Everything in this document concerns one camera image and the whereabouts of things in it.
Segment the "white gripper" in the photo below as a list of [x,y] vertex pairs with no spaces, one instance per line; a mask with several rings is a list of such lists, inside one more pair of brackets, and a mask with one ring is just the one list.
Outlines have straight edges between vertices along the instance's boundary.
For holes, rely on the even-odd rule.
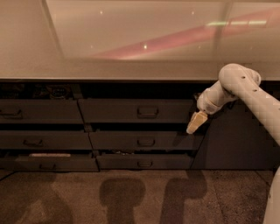
[[194,112],[187,125],[186,133],[193,134],[208,119],[208,115],[213,115],[221,110],[226,104],[227,95],[223,89],[207,88],[197,100],[199,112]]

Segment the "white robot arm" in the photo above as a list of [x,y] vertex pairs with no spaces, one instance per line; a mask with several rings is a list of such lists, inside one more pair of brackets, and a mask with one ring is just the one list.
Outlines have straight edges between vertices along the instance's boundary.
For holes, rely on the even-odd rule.
[[[240,99],[280,145],[280,101],[260,87],[261,80],[261,75],[253,69],[235,63],[225,65],[218,80],[199,95],[198,112],[192,114],[186,133],[193,134],[226,103]],[[280,166],[269,189],[262,224],[280,224]]]

